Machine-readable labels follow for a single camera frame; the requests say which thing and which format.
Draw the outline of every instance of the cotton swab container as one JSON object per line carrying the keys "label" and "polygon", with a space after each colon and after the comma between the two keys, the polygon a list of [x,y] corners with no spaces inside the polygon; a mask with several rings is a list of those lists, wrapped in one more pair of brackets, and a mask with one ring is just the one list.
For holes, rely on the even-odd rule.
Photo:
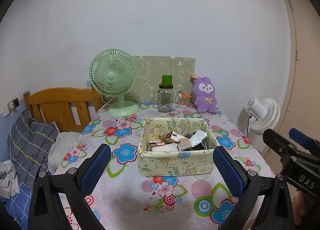
{"label": "cotton swab container", "polygon": [[188,103],[190,102],[190,98],[191,98],[191,95],[186,94],[184,92],[183,93],[179,92],[178,93],[178,106],[181,108],[187,107]]}

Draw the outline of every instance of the black lid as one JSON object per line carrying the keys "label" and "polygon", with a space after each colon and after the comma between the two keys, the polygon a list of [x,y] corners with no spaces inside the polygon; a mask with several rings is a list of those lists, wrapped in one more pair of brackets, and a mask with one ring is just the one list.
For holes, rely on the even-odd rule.
{"label": "black lid", "polygon": [[173,88],[173,84],[172,85],[162,85],[162,83],[159,84],[159,88],[162,89],[172,89]]}

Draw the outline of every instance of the blue gripper pad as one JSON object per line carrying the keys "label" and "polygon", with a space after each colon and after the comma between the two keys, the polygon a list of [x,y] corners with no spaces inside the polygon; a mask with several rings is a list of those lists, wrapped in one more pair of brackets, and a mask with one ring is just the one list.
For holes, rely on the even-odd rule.
{"label": "blue gripper pad", "polygon": [[214,149],[213,162],[217,166],[232,196],[239,199],[242,198],[248,181],[242,166],[233,160],[223,146],[218,146]]}
{"label": "blue gripper pad", "polygon": [[94,188],[96,187],[103,171],[106,169],[108,162],[111,158],[111,149],[109,145],[105,145],[105,147],[101,150],[98,156],[95,158],[91,166],[88,168],[87,172],[81,179],[81,195],[88,196],[91,195]]}
{"label": "blue gripper pad", "polygon": [[289,137],[290,139],[294,140],[296,143],[298,143],[300,146],[304,147],[307,150],[312,148],[312,139],[295,128],[290,129]]}

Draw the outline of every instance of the white fan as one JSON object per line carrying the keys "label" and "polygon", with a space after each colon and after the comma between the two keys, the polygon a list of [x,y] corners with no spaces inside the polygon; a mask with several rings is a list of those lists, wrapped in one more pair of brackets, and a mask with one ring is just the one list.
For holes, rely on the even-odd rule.
{"label": "white fan", "polygon": [[257,135],[262,135],[267,129],[273,129],[280,118],[280,108],[272,98],[263,99],[261,102],[251,97],[245,105],[252,113],[252,118],[248,126]]}

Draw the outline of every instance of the green cap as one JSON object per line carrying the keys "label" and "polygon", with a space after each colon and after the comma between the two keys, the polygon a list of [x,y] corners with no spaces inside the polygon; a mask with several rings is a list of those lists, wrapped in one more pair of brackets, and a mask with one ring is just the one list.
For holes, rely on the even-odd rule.
{"label": "green cap", "polygon": [[172,85],[172,75],[163,75],[162,76],[162,85],[163,86]]}

